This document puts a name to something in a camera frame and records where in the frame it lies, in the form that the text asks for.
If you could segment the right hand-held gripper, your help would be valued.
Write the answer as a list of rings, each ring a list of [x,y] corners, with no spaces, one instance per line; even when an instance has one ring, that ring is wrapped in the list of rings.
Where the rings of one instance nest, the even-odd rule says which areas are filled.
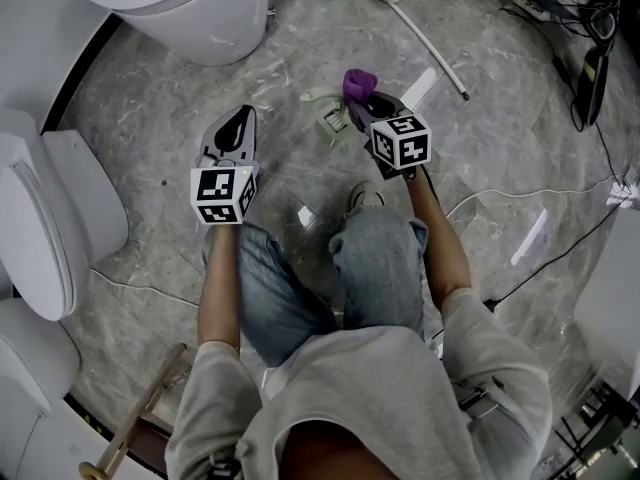
[[[368,100],[348,98],[346,108],[352,124],[368,138],[364,148],[384,180],[411,179],[431,160],[430,126],[398,98],[373,91]]]

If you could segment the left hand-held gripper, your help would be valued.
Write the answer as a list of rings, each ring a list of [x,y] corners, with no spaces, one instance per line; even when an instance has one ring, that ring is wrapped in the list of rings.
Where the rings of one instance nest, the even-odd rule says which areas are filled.
[[[254,160],[257,114],[251,105],[236,107],[205,132],[202,155],[190,171],[190,204],[203,226],[239,225],[257,191]],[[215,154],[240,153],[240,159]]]

